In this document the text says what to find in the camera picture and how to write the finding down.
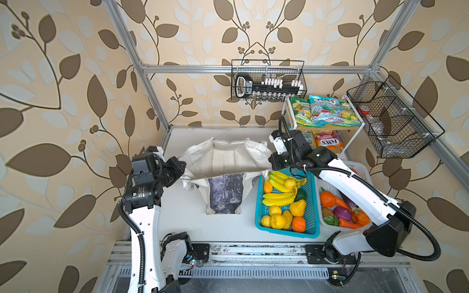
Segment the red onion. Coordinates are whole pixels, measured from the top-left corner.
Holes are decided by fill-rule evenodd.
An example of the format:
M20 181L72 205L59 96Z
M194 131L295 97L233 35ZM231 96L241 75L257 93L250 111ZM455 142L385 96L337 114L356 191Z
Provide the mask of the red onion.
M349 222L352 220L352 214L346 208L343 208L343 207L340 207L340 206L335 207L334 215L337 218L342 218L342 219L344 219L346 221L349 221Z

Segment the white plastic item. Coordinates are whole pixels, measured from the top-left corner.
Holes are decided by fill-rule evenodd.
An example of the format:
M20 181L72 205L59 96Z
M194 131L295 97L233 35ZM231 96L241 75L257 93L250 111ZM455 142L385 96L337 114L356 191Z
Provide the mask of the white plastic item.
M363 179L365 179L368 183L370 183L371 185L373 185L373 182L371 181L371 177L370 175L368 174L368 169L363 165L363 164L360 164L360 163L356 163L356 162L352 162L352 161L346 161L346 160L342 160L344 162L344 164L349 167L350 169L354 169L357 173L358 173L358 176L362 177ZM319 178L315 178L316 179L316 196L318 197L318 213L319 213L319 221L321 223L321 225L329 228L329 229L333 229L333 230L336 230L336 231L353 231L355 229L350 229L350 228L343 228L343 227L339 227L339 226L333 226L333 225L328 225L324 222L324 220L322 219L322 211L321 211L321 200L319 198L319 194L321 193L321 187L324 188L324 190L326 191L330 191L333 195L335 195L336 197L338 198L342 198L342 196L340 195L340 192L337 188L335 188L331 183L327 182L327 181L324 181L324 180L321 180Z
M227 142L208 139L194 145L178 160L187 163L182 186L195 185L207 203L207 215L240 214L241 203L252 189L252 179L272 169L272 152L267 142L250 140Z

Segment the wallpaper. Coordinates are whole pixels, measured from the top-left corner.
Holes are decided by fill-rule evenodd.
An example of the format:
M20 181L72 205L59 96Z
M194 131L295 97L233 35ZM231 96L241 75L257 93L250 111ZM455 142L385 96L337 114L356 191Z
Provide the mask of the wallpaper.
M152 84L170 124L259 127L278 125L284 103L230 98L230 77L217 74L154 74ZM305 75L309 94L341 98L357 75Z
M422 0L420 4L381 70L415 95L446 130L442 139L469 162L469 3ZM424 114L418 104L409 102ZM469 291L469 193L431 148L412 159L378 159L362 132L348 151L353 161L368 166L378 189L413 203L417 220L440 243L442 255L437 261L411 259L422 288L429 293ZM430 242L415 228L402 246L421 255L432 252Z
M143 63L368 65L403 1L117 0Z
M0 31L0 292L89 293L162 131L98 1L0 0Z

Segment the cloth bag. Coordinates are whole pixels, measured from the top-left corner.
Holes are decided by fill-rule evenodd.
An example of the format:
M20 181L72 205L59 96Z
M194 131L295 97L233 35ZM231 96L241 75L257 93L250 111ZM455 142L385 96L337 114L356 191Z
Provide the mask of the cloth bag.
M252 189L253 179L267 178L272 169L267 142L249 138L227 142L213 137L187 149L178 160L187 163L181 176L187 190L197 186L207 203L207 215L240 214L240 205Z

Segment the lemon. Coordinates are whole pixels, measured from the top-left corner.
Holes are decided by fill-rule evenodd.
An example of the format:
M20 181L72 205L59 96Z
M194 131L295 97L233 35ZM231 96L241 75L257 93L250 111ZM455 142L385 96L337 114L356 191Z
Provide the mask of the lemon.
M287 219L282 215L273 215L271 218L270 225L274 229L282 229L287 224Z
M282 214L282 209L278 205L273 205L269 208L269 215L281 215Z
M272 218L270 216L263 216L261 219L261 225L266 227L266 228L271 228L270 227L270 222Z
M293 187L296 187L296 181L293 179L287 179L285 180L284 185L286 189L292 190Z

